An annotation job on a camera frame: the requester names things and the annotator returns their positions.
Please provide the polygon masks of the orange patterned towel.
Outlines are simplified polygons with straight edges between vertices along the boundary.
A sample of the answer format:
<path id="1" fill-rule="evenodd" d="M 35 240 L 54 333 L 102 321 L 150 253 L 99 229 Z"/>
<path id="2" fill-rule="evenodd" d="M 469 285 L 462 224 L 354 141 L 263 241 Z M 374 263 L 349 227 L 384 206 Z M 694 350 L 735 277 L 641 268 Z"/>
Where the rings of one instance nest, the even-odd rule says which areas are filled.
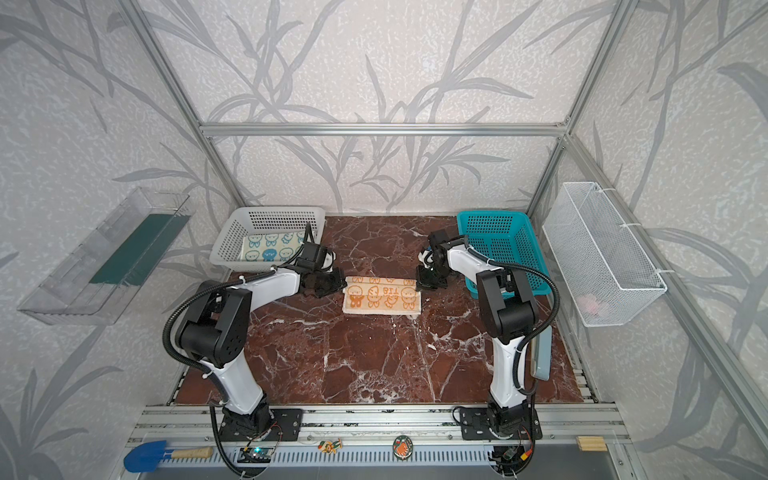
<path id="1" fill-rule="evenodd" d="M 349 276 L 345 281 L 345 314 L 410 318 L 421 314 L 421 293 L 413 279 Z"/>

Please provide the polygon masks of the bear print towel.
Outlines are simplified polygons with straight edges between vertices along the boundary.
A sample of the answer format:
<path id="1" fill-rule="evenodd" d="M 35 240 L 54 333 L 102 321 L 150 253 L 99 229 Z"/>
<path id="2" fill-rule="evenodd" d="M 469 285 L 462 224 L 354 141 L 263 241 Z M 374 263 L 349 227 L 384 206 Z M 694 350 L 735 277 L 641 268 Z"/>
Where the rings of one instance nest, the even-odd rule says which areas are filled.
<path id="1" fill-rule="evenodd" d="M 240 259 L 249 262 L 286 262 L 303 245 L 305 233 L 298 231 L 252 234 L 242 241 Z"/>

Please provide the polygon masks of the teal perforated plastic basket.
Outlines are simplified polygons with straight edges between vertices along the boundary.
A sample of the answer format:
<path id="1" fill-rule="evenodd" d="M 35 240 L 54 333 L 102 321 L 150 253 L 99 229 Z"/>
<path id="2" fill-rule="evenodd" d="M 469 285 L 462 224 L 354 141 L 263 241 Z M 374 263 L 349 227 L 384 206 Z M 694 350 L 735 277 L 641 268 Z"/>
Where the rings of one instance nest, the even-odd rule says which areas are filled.
<path id="1" fill-rule="evenodd" d="M 517 263 L 549 275 L 529 217 L 506 210 L 470 210 L 457 215 L 458 232 L 484 257 Z"/>

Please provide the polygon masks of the white perforated plastic basket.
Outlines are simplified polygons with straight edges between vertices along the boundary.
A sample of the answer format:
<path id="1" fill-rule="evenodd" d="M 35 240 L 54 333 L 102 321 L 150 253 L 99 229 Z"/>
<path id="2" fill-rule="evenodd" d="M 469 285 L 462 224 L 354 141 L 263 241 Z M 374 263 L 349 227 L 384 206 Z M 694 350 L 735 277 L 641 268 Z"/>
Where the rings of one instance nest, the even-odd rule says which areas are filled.
<path id="1" fill-rule="evenodd" d="M 209 260 L 233 272 L 266 271 L 287 261 L 298 250 L 307 226 L 319 243 L 325 211 L 310 206 L 238 208 L 224 222 Z"/>

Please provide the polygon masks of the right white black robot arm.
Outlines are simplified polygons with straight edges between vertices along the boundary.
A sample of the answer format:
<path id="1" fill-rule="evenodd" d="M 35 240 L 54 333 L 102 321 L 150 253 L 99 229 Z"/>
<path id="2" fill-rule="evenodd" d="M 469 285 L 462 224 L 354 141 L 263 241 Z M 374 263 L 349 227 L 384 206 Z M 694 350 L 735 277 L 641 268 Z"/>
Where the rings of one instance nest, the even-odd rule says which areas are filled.
<path id="1" fill-rule="evenodd" d="M 419 254 L 419 290 L 445 288 L 453 274 L 476 285 L 480 319 L 493 345 L 488 425 L 499 438 L 523 432 L 530 439 L 536 436 L 534 395 L 525 389 L 523 373 L 527 343 L 538 319 L 528 273 L 522 265 L 481 254 L 464 237 L 451 238 L 444 230 L 429 234 Z"/>

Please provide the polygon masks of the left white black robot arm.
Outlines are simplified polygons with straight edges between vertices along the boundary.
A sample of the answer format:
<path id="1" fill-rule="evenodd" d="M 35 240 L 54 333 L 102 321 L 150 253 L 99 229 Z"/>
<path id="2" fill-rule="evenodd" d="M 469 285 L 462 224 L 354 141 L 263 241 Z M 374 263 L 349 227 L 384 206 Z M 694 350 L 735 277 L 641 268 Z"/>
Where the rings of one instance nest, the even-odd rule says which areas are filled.
<path id="1" fill-rule="evenodd" d="M 264 272 L 201 283 L 166 321 L 166 352 L 211 379 L 223 402 L 225 425 L 233 432 L 258 438 L 275 423 L 244 353 L 251 313 L 296 294 L 323 298 L 343 290 L 343 271 L 334 261 L 328 247 L 306 242 L 288 261 Z"/>

